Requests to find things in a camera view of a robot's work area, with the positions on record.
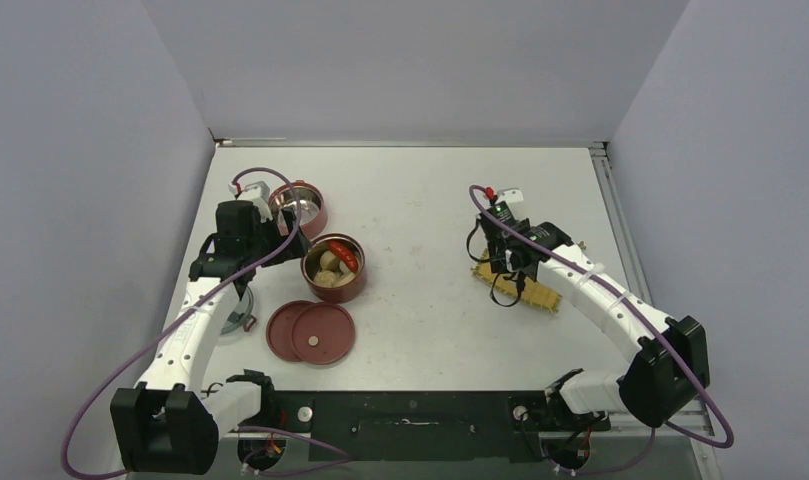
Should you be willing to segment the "aluminium rail frame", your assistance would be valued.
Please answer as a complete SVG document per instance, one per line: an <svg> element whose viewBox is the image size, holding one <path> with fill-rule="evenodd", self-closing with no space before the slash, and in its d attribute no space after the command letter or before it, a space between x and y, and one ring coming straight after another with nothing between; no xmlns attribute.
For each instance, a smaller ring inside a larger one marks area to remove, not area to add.
<svg viewBox="0 0 809 480"><path fill-rule="evenodd" d="M616 281L649 295L599 143L476 146L415 142L236 142L216 150L195 230L213 230L216 205L235 176L278 186L315 185L327 228L365 249L366 289L347 309L349 354L328 367L277 359L261 342L219 349L207 377L259 368L284 390L544 390L574 368L612 371L621 352L569 302L555 314L499 306L472 275L481 235L465 237L473 184L517 187L526 215L550 221L586 246Z"/></svg>

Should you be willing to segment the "upper red round lid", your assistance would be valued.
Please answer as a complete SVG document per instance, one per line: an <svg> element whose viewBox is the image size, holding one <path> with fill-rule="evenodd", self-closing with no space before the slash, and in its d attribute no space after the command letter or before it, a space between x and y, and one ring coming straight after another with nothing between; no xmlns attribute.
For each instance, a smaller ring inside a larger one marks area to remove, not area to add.
<svg viewBox="0 0 809 480"><path fill-rule="evenodd" d="M330 365L343 359L354 346L356 328L346 309L315 303L295 318L290 341L295 355L312 365Z"/></svg>

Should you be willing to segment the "bamboo mat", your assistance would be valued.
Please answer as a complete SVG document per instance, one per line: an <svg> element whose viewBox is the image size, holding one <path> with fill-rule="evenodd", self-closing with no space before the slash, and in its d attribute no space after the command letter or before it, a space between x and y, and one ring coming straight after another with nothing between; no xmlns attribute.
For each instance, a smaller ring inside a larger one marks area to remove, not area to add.
<svg viewBox="0 0 809 480"><path fill-rule="evenodd" d="M516 280L511 279L509 274L494 274L489 263L475 263L471 272L475 278L491 288L492 294L500 300L502 305L511 303L518 296ZM561 300L562 296L556 290L538 283L530 277L525 278L524 289L519 297L520 304L555 314L559 310Z"/></svg>

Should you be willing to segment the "glass lid with red clip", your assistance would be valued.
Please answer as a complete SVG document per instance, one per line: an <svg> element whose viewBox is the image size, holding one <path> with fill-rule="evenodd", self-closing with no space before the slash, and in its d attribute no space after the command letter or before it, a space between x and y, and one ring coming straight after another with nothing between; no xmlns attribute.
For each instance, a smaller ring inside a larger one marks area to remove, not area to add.
<svg viewBox="0 0 809 480"><path fill-rule="evenodd" d="M254 293L248 288L240 297L234 310L228 315L220 334L225 336L239 329L249 332L257 323L257 318L253 313L254 304Z"/></svg>

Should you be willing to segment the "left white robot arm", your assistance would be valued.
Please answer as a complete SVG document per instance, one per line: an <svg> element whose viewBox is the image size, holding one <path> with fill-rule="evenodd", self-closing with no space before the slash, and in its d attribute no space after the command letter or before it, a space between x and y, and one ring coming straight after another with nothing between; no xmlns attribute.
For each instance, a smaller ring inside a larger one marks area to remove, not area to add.
<svg viewBox="0 0 809 480"><path fill-rule="evenodd" d="M202 244L189 269L177 324L132 388L118 389L110 413L121 460L132 472L203 475L221 438L244 421L269 428L277 401L256 380L231 380L212 398L198 389L227 318L245 297L260 267L302 258L309 242L300 230L301 212L281 212L282 232L265 203L222 202L216 230Z"/></svg>

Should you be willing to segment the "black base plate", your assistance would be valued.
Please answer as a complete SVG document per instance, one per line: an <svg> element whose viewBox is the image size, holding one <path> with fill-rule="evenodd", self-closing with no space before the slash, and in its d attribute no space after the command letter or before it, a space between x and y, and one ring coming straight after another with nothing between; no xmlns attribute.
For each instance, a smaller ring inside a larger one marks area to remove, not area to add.
<svg viewBox="0 0 809 480"><path fill-rule="evenodd" d="M286 450L293 432L314 439L313 462L539 462L545 453L572 457L587 431L611 428L606 414L575 417L539 390L276 391L263 402L239 424L243 451L268 439Z"/></svg>

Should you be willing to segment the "red sausage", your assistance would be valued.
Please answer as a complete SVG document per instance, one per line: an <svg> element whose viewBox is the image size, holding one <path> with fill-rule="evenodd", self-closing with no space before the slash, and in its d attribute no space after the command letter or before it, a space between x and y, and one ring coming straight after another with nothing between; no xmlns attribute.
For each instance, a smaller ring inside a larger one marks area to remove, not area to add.
<svg viewBox="0 0 809 480"><path fill-rule="evenodd" d="M329 240L327 246L328 250L333 253L350 272L357 273L359 271L359 261L356 255L343 243L337 240Z"/></svg>

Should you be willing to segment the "red round lid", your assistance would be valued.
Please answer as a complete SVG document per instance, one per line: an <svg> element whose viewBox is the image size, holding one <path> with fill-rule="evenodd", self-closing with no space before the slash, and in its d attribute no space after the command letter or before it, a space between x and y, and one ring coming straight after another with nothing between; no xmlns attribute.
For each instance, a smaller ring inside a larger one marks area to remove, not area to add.
<svg viewBox="0 0 809 480"><path fill-rule="evenodd" d="M295 318L290 341L295 355L312 365L330 365L343 359L354 346L356 328L346 309L315 303Z"/></svg>
<svg viewBox="0 0 809 480"><path fill-rule="evenodd" d="M285 303L270 316L266 326L266 341L272 353L287 362L301 362L292 346L292 328L297 316L312 302L296 300Z"/></svg>

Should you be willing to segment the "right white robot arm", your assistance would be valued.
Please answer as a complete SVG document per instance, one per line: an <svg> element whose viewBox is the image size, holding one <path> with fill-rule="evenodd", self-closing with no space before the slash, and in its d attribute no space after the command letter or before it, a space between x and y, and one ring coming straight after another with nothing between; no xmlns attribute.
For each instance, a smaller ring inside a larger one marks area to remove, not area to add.
<svg viewBox="0 0 809 480"><path fill-rule="evenodd" d="M577 368L549 385L544 404L553 425L569 428L584 415L629 413L658 428L708 387L706 332L697 320L676 320L632 294L552 223L533 226L498 206L477 215L476 224L492 273L558 292L626 361L609 371Z"/></svg>

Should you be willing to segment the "lower red round lid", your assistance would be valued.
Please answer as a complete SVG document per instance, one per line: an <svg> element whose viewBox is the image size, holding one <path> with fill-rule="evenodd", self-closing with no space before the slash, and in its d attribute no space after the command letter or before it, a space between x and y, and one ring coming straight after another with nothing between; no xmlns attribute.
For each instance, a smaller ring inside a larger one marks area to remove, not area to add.
<svg viewBox="0 0 809 480"><path fill-rule="evenodd" d="M301 362L292 346L292 328L297 316L312 302L296 300L285 303L270 316L266 326L266 341L272 353L287 362Z"/></svg>

